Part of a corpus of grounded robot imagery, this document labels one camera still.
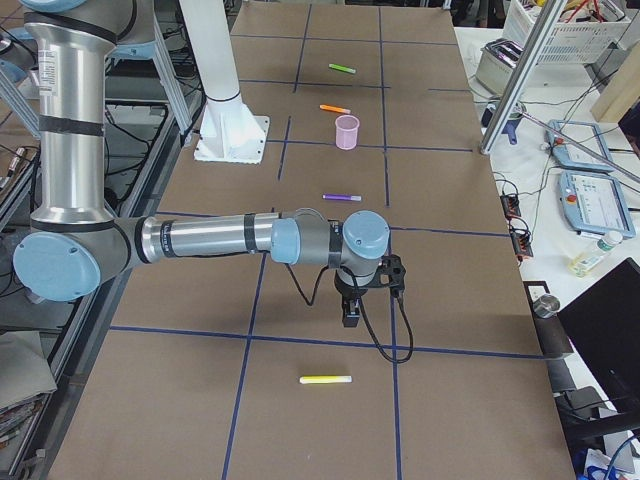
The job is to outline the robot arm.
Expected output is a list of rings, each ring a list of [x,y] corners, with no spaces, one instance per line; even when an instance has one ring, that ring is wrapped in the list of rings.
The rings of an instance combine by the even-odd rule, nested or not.
[[[363,295],[389,285],[389,227],[371,211],[330,221],[312,209],[197,220],[118,218],[104,202],[105,61],[119,46],[155,44],[149,1],[29,1],[38,46],[42,200],[13,266],[48,300],[85,296],[164,258],[268,253],[333,270],[343,322],[365,317]]]

